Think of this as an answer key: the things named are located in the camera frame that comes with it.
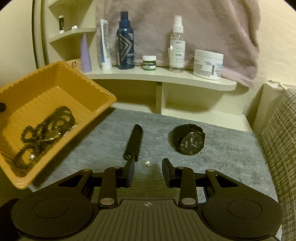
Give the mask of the clear spray bottle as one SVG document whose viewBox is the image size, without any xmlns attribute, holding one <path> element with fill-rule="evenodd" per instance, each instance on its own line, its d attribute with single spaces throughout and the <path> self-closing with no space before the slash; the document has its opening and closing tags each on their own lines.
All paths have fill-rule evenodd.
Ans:
<svg viewBox="0 0 296 241">
<path fill-rule="evenodd" d="M 182 16 L 174 16 L 172 34 L 170 36 L 170 71 L 181 73 L 185 67 L 186 42 L 184 37 L 184 27 Z"/>
</svg>

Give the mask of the white cream jar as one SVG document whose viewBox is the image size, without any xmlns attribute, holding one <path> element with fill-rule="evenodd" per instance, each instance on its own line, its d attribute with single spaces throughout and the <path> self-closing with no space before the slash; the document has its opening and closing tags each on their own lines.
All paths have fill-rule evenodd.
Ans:
<svg viewBox="0 0 296 241">
<path fill-rule="evenodd" d="M 223 60 L 223 54 L 196 49 L 193 74 L 199 78 L 219 80 L 221 78 Z"/>
</svg>

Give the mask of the black white lip balm stick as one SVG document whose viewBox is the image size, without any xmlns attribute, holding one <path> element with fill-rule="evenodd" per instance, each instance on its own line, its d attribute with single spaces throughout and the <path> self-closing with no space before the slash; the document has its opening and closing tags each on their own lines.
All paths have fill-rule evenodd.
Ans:
<svg viewBox="0 0 296 241">
<path fill-rule="evenodd" d="M 64 16 L 60 15 L 59 16 L 59 33 L 62 34 L 65 32 L 65 27 L 64 27 Z"/>
</svg>

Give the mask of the blue white cream tube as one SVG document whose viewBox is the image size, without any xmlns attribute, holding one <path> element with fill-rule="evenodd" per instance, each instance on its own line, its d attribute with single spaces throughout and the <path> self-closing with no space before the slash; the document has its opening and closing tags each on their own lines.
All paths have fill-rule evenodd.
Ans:
<svg viewBox="0 0 296 241">
<path fill-rule="evenodd" d="M 112 68 L 112 59 L 109 51 L 109 31 L 108 21 L 100 19 L 101 29 L 101 67 L 102 70 L 110 70 Z"/>
</svg>

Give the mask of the grey fluffy towel mat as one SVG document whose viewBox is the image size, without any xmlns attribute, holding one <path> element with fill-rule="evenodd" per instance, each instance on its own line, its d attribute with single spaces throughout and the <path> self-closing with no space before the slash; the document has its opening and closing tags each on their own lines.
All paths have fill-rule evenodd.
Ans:
<svg viewBox="0 0 296 241">
<path fill-rule="evenodd" d="M 178 153 L 173 129 L 187 120 L 160 114 L 110 108 L 75 137 L 29 186 L 37 191 L 82 169 L 102 172 L 123 166 L 126 144 L 134 125 L 143 128 L 142 145 L 130 188 L 117 191 L 119 199 L 177 199 L 177 188 L 168 188 L 162 160 L 189 167 L 196 173 L 215 169 L 271 198 L 276 190 L 259 140 L 251 132 L 198 123 L 205 133 L 204 148 L 196 155 Z"/>
</svg>

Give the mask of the lilac cosmetic tube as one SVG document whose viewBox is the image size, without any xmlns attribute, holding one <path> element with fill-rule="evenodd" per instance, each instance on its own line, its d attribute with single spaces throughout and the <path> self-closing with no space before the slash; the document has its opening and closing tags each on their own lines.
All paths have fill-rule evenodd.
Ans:
<svg viewBox="0 0 296 241">
<path fill-rule="evenodd" d="M 80 41 L 80 60 L 82 72 L 86 73 L 92 71 L 91 58 L 88 50 L 87 37 L 85 33 L 83 34 Z"/>
</svg>

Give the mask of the mauve hanging towel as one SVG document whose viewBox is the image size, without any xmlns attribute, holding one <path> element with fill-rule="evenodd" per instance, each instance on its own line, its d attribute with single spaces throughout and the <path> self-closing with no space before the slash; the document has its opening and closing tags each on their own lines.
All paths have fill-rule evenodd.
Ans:
<svg viewBox="0 0 296 241">
<path fill-rule="evenodd" d="M 258 1 L 97 1 L 95 19 L 108 21 L 109 51 L 118 64 L 120 14 L 128 12 L 134 31 L 135 64 L 154 55 L 169 65 L 174 17 L 181 16 L 186 42 L 185 69 L 193 69 L 195 50 L 223 54 L 222 76 L 252 88 L 258 69 L 260 25 Z"/>
</svg>

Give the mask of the orange plastic tray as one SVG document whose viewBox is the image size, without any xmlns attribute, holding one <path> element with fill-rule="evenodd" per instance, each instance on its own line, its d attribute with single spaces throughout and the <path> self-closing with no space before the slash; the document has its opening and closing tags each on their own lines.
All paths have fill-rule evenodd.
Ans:
<svg viewBox="0 0 296 241">
<path fill-rule="evenodd" d="M 42 67 L 1 88 L 1 169 L 18 189 L 26 189 L 47 164 L 86 126 L 116 102 L 114 94 L 66 62 Z M 73 130 L 57 141 L 39 161 L 24 170 L 13 163 L 24 147 L 21 134 L 36 127 L 57 108 L 68 107 L 75 119 Z"/>
</svg>

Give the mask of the grey tweed pillow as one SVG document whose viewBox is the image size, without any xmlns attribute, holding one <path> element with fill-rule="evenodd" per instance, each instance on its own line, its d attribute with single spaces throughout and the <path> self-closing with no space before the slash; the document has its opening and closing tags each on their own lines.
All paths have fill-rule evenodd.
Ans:
<svg viewBox="0 0 296 241">
<path fill-rule="evenodd" d="M 282 240 L 295 240 L 295 89 L 283 94 L 261 132 L 278 202 L 283 211 Z"/>
</svg>

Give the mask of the cream corner shelf unit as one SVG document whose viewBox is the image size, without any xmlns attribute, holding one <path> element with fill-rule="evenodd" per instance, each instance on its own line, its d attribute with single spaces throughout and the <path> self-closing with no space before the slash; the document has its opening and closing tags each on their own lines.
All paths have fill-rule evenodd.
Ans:
<svg viewBox="0 0 296 241">
<path fill-rule="evenodd" d="M 96 31 L 95 10 L 95 1 L 42 1 L 49 63 L 80 59 L 80 41 L 85 33 L 92 64 L 92 71 L 86 76 L 117 97 L 115 108 L 251 130 L 243 114 L 248 89 L 234 81 L 208 80 L 195 76 L 192 71 L 173 73 L 162 67 L 153 71 L 145 71 L 140 66 L 129 70 L 117 67 L 102 70 L 97 56 L 100 34 Z M 59 33 L 60 15 L 64 16 L 62 34 Z"/>
</svg>

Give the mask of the black cylindrical tube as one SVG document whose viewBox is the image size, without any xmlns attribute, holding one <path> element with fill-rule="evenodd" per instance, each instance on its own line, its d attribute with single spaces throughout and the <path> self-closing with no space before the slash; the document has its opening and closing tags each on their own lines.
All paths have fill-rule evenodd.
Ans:
<svg viewBox="0 0 296 241">
<path fill-rule="evenodd" d="M 141 125 L 134 125 L 132 133 L 129 137 L 128 143 L 126 145 L 125 153 L 123 155 L 126 161 L 133 159 L 135 162 L 138 161 L 138 156 L 140 153 L 140 148 L 142 145 L 143 129 Z"/>
</svg>

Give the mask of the black wrist watch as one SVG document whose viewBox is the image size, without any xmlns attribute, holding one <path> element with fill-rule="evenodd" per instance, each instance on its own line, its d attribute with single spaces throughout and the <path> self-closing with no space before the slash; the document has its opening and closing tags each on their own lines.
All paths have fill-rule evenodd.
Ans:
<svg viewBox="0 0 296 241">
<path fill-rule="evenodd" d="M 173 129 L 173 144 L 177 152 L 192 156 L 199 153 L 205 143 L 205 133 L 196 124 L 185 124 Z"/>
</svg>

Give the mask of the small cardboard box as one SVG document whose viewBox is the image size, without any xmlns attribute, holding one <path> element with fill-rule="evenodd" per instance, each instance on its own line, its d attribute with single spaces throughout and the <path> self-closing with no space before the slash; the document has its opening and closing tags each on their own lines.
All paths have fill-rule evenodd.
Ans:
<svg viewBox="0 0 296 241">
<path fill-rule="evenodd" d="M 78 71 L 82 70 L 81 59 L 72 59 L 67 61 L 66 63 Z"/>
</svg>

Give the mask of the small green white jar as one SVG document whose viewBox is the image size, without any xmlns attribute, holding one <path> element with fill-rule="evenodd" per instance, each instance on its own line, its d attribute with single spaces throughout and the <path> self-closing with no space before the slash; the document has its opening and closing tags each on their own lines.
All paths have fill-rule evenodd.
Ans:
<svg viewBox="0 0 296 241">
<path fill-rule="evenodd" d="M 156 55 L 144 55 L 142 57 L 142 61 L 143 61 L 143 70 L 146 71 L 152 71 L 152 70 L 156 70 L 156 61 L 157 61 L 157 57 Z"/>
</svg>

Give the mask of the white bed headboard cushion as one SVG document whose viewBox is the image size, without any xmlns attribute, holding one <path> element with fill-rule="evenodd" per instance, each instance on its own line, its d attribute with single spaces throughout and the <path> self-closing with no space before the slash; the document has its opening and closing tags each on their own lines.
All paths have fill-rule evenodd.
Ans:
<svg viewBox="0 0 296 241">
<path fill-rule="evenodd" d="M 252 125 L 252 130 L 256 135 L 261 134 L 285 91 L 290 88 L 295 88 L 295 84 L 269 80 L 263 85 L 261 99 Z"/>
</svg>

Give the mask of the dark blue spray bottle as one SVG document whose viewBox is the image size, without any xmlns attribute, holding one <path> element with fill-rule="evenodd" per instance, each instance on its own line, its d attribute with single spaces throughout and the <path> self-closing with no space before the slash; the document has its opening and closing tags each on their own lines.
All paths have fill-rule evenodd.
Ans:
<svg viewBox="0 0 296 241">
<path fill-rule="evenodd" d="M 120 13 L 117 35 L 118 68 L 127 70 L 134 68 L 134 33 L 130 26 L 128 12 Z"/>
</svg>

